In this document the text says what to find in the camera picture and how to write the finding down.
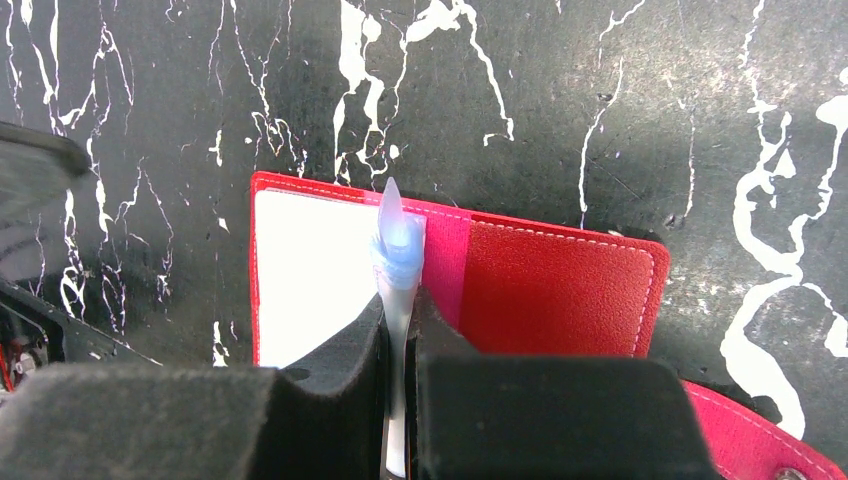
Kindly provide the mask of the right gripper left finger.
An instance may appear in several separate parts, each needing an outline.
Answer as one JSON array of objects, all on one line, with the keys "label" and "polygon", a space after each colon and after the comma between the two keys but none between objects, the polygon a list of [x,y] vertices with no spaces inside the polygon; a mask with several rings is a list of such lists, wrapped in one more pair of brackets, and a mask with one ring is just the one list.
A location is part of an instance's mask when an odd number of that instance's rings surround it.
[{"label": "right gripper left finger", "polygon": [[5,479],[375,479],[385,327],[357,318],[277,369],[55,363],[1,409]]}]

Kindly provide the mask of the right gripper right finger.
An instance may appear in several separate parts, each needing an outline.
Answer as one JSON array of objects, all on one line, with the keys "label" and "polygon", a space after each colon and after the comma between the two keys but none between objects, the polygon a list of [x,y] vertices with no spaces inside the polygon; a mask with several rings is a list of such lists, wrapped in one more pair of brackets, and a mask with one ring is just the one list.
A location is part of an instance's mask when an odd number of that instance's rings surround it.
[{"label": "right gripper right finger", "polygon": [[406,347],[411,479],[714,479],[694,408],[665,366],[484,354],[426,289]]}]

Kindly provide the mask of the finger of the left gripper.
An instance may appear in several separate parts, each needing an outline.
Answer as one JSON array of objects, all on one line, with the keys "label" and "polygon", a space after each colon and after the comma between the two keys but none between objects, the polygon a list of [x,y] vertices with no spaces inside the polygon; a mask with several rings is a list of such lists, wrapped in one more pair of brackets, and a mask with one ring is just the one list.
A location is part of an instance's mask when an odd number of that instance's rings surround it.
[{"label": "finger of the left gripper", "polygon": [[74,141],[1,122],[2,199],[50,199],[89,172],[89,157]]}]

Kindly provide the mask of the red leather card holder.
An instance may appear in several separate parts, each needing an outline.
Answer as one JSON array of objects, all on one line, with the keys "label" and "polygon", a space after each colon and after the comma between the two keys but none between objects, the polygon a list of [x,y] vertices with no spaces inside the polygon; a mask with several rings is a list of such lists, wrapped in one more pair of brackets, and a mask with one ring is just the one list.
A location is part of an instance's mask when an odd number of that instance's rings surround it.
[{"label": "red leather card holder", "polygon": [[[371,300],[382,304],[370,244],[383,193],[258,172],[250,195],[253,361],[281,369],[349,325]],[[446,322],[479,352],[650,361],[670,266],[661,244],[420,200],[403,204],[426,219],[417,293],[426,289]],[[385,317],[384,327],[381,471],[375,479],[411,479],[385,468]],[[842,477],[835,463],[762,416],[678,380],[717,469],[714,479]]]}]

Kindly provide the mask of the white credit card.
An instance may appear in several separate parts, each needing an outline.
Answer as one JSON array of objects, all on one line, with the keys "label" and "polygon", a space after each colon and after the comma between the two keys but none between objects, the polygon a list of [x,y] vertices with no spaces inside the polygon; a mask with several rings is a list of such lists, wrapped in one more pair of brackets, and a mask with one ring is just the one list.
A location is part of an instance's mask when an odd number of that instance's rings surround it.
[{"label": "white credit card", "polygon": [[426,219],[405,210],[394,178],[389,178],[370,244],[378,294],[388,331],[389,368],[385,468],[406,478],[405,358],[408,329],[421,282]]}]

